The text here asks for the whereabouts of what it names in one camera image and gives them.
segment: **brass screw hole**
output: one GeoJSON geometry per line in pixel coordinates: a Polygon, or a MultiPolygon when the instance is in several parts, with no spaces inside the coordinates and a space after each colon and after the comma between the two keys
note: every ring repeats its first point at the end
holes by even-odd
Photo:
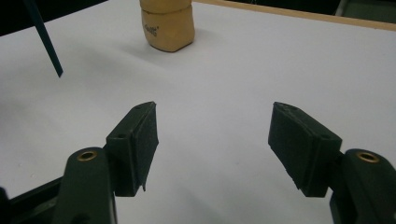
{"type": "Polygon", "coordinates": [[[85,151],[78,155],[77,160],[78,161],[91,161],[97,155],[98,155],[98,153],[96,151],[85,151]]]}
{"type": "Polygon", "coordinates": [[[369,152],[358,152],[358,157],[363,161],[367,161],[371,163],[379,162],[379,158],[376,155],[369,152]]]}

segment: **white table surface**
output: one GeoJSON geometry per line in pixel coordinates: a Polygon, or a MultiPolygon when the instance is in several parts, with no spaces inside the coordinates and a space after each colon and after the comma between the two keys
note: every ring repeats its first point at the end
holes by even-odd
{"type": "Polygon", "coordinates": [[[267,144],[272,104],[300,107],[396,164],[396,33],[193,3],[196,37],[147,43],[138,1],[112,0],[0,38],[0,186],[10,198],[102,147],[135,105],[157,103],[147,192],[118,198],[119,223],[332,223],[267,144]]]}

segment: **tan foam block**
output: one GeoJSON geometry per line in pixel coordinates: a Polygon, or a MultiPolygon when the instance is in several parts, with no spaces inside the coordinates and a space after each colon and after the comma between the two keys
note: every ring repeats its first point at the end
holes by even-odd
{"type": "Polygon", "coordinates": [[[142,9],[142,25],[150,45],[163,51],[177,51],[189,45],[195,36],[192,6],[166,14],[142,9]]]}
{"type": "Polygon", "coordinates": [[[191,5],[191,0],[140,0],[143,10],[151,13],[169,13],[191,5]]]}

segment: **table edge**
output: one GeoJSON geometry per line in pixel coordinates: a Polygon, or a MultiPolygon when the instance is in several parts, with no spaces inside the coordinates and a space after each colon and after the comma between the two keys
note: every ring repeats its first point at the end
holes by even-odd
{"type": "Polygon", "coordinates": [[[271,14],[282,15],[282,16],[290,16],[290,17],[296,17],[296,18],[304,18],[304,19],[309,19],[309,20],[328,21],[328,22],[368,27],[368,28],[374,28],[374,29],[396,31],[396,24],[382,22],[382,21],[366,21],[366,20],[359,20],[359,19],[354,19],[354,18],[338,17],[338,16],[324,15],[324,14],[304,12],[304,11],[296,11],[296,10],[290,10],[290,9],[285,9],[285,8],[277,8],[277,7],[258,6],[258,5],[251,5],[251,4],[245,4],[245,3],[239,3],[239,2],[231,2],[231,1],[225,1],[225,0],[192,0],[192,1],[197,2],[197,3],[215,5],[215,6],[240,8],[240,9],[245,9],[245,10],[259,11],[259,12],[271,13],[271,14]]]}

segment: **dark rod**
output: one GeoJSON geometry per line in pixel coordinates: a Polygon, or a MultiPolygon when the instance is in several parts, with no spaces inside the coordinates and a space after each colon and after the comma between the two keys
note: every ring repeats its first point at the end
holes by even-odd
{"type": "Polygon", "coordinates": [[[41,18],[40,12],[38,11],[38,7],[35,4],[35,0],[23,0],[23,3],[29,11],[30,17],[35,24],[35,28],[40,35],[41,41],[43,41],[44,47],[46,47],[47,53],[50,57],[50,60],[52,61],[53,66],[55,67],[58,77],[61,77],[64,70],[61,67],[58,56],[56,56],[55,49],[50,42],[50,36],[47,33],[46,26],[44,25],[43,19],[41,18]]]}

